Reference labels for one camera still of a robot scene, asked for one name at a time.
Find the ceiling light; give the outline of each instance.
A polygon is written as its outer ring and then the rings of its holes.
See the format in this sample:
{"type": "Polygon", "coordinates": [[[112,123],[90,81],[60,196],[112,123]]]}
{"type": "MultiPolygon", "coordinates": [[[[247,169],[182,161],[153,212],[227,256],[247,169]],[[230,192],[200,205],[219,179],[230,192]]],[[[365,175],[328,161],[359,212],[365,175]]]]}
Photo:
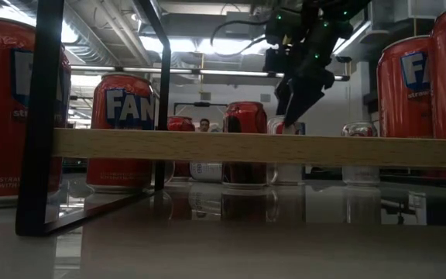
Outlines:
{"type": "MultiPolygon", "coordinates": [[[[141,36],[140,40],[146,50],[156,51],[157,53],[163,52],[163,45],[157,38],[151,38],[147,36],[141,36]]],[[[173,52],[194,52],[195,45],[191,39],[170,39],[170,48],[173,52]]]]}
{"type": "MultiPolygon", "coordinates": [[[[8,0],[3,0],[8,6],[0,7],[0,18],[11,19],[17,22],[23,22],[31,26],[36,25],[36,20],[30,18],[27,14],[18,9],[8,0]]],[[[78,40],[78,35],[63,21],[63,27],[61,30],[61,42],[62,43],[74,43],[78,40]]]]}
{"type": "Polygon", "coordinates": [[[99,82],[101,82],[100,75],[95,75],[95,76],[79,75],[79,74],[71,75],[71,84],[73,86],[96,87],[98,86],[99,82]]]}
{"type": "MultiPolygon", "coordinates": [[[[211,46],[211,41],[209,39],[202,40],[201,44],[197,46],[197,51],[204,54],[232,54],[237,53],[244,48],[246,48],[251,43],[250,40],[230,40],[230,39],[214,39],[213,46],[211,46]]],[[[244,50],[242,54],[259,54],[263,50],[267,50],[273,45],[268,44],[265,40],[251,46],[247,50],[244,50]]]]}
{"type": "Polygon", "coordinates": [[[336,49],[333,52],[333,55],[335,55],[335,56],[339,55],[342,51],[345,50],[345,48],[347,48],[352,42],[354,42],[355,39],[357,39],[359,36],[361,36],[361,34],[366,29],[368,29],[370,26],[371,26],[370,21],[365,22],[363,26],[359,27],[359,29],[357,31],[355,31],[355,33],[350,37],[350,39],[348,39],[346,42],[344,42],[338,49],[336,49]]]}
{"type": "Polygon", "coordinates": [[[90,120],[90,119],[68,119],[68,122],[75,122],[75,123],[90,125],[92,123],[92,120],[90,120]]]}
{"type": "Polygon", "coordinates": [[[114,71],[115,67],[71,65],[72,71],[114,71]]]}

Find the person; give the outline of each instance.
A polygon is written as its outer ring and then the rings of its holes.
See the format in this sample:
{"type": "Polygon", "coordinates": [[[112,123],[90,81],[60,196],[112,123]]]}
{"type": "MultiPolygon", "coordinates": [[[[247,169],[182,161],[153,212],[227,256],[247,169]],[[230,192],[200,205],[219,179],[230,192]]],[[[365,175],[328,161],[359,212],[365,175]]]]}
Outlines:
{"type": "Polygon", "coordinates": [[[209,120],[208,119],[201,119],[199,122],[199,131],[200,132],[207,132],[209,130],[209,120]]]}

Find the wooden rail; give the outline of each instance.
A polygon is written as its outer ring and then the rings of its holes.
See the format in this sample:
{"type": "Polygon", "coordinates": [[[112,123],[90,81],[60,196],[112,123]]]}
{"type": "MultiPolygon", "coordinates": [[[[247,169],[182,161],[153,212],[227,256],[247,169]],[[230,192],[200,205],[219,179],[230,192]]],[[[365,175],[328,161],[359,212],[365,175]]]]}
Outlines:
{"type": "Polygon", "coordinates": [[[331,166],[446,167],[446,139],[55,129],[53,155],[331,166]]]}

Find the robotic arm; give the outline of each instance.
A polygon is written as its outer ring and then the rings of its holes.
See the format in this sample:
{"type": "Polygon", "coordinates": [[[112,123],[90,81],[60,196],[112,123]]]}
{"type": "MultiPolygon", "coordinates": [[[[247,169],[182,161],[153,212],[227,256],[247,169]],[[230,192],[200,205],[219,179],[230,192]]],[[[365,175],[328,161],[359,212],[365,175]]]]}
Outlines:
{"type": "Polygon", "coordinates": [[[323,98],[335,76],[325,68],[331,62],[339,38],[348,39],[349,20],[371,0],[304,0],[302,11],[276,9],[266,25],[266,41],[278,50],[266,51],[264,71],[283,72],[275,95],[277,115],[285,115],[285,126],[296,122],[323,98]]]}

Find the reflective floor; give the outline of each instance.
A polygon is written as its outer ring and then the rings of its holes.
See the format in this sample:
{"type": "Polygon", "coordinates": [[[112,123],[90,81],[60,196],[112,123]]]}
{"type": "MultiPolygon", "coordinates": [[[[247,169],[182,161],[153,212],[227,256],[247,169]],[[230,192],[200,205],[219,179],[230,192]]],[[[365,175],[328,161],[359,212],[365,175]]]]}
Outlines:
{"type": "MultiPolygon", "coordinates": [[[[61,215],[123,197],[74,183],[61,215]]],[[[1,278],[446,277],[446,188],[169,183],[37,239],[15,236],[14,214],[0,209],[1,278]]]]}

